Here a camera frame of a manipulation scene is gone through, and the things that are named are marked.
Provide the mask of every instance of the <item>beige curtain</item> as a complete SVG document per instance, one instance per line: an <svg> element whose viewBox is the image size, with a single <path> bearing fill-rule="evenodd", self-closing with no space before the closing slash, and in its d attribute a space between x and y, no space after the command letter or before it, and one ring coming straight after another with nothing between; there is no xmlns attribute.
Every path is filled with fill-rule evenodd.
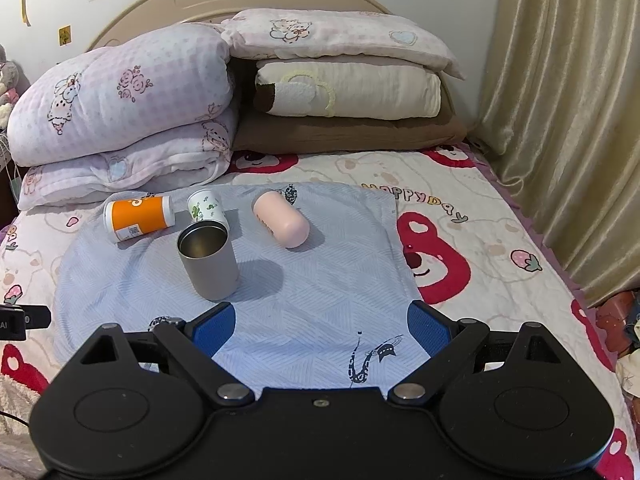
<svg viewBox="0 0 640 480"><path fill-rule="evenodd" d="M470 134L598 304L640 286L640 0L500 0Z"/></svg>

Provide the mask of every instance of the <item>white can with green leaves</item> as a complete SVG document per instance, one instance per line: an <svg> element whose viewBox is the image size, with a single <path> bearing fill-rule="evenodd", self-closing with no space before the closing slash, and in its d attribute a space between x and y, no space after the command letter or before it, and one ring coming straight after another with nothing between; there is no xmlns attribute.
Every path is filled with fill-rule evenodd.
<svg viewBox="0 0 640 480"><path fill-rule="evenodd" d="M219 197L212 189L200 189L187 199L187 208L194 222L201 220L215 220L226 227L229 232L229 222L226 220L225 212Z"/></svg>

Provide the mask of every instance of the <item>light blue cloth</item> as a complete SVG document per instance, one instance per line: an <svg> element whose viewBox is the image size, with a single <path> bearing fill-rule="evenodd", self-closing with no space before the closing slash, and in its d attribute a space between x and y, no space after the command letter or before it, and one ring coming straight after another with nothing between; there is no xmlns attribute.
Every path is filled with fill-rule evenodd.
<svg viewBox="0 0 640 480"><path fill-rule="evenodd" d="M265 386L379 386L386 394L429 357L407 327L407 309L420 294L402 255L394 197L344 184L277 187L312 225L293 250L280 247L251 210L273 184L212 186L232 226L241 273L226 298L235 307L235 332L214 360L257 395ZM156 317L191 320L212 307L193 290L175 247L191 220L186 199L193 191L170 193L178 212L173 228L117 245L101 216L85 223L56 289L62 362L104 322L142 331Z"/></svg>

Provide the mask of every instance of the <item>bedsheet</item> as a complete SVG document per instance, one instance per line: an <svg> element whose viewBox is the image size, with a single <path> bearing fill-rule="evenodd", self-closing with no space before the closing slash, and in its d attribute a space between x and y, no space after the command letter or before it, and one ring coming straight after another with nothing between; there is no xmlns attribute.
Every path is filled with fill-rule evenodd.
<svg viewBox="0 0 640 480"><path fill-rule="evenodd" d="M616 417L600 473L608 480L640 480L634 429L598 332L466 150L446 146L424 152L309 156L236 152L228 173L212 186L308 181L393 194L404 257L418 290L447 316L474 317L494 330L517 331L527 320L548 327L599 387ZM59 308L52 300L60 260L83 219L97 207L39 207L22 213L0 244L0 299ZM61 366L52 353L54 330L30 332L25 342L0 343L0 409L28 416L37 394ZM0 431L24 431L1 419Z"/></svg>

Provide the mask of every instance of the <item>brown pillow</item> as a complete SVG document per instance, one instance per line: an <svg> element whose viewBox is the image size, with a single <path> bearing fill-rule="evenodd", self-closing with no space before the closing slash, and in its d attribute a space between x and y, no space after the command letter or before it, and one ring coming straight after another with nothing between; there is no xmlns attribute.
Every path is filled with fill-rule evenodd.
<svg viewBox="0 0 640 480"><path fill-rule="evenodd" d="M423 150L438 144L455 144L466 127L451 111L443 94L440 112L433 118L397 121L350 117L279 117L241 110L233 150L268 155L284 153L372 152Z"/></svg>

